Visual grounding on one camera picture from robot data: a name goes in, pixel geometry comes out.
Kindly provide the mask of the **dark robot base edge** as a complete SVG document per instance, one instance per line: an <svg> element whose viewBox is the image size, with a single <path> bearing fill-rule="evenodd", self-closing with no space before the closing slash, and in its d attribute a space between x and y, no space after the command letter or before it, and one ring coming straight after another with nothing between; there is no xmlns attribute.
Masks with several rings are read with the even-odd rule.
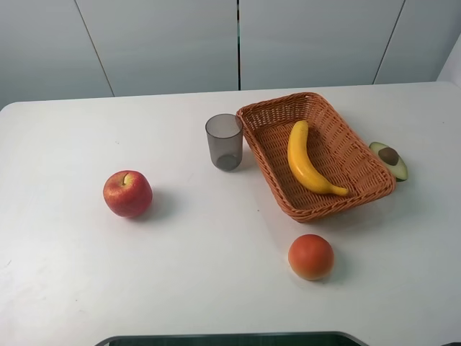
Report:
<svg viewBox="0 0 461 346"><path fill-rule="evenodd" d="M339 332L288 332L249 334L185 334L110 337L97 345L364 345Z"/></svg>

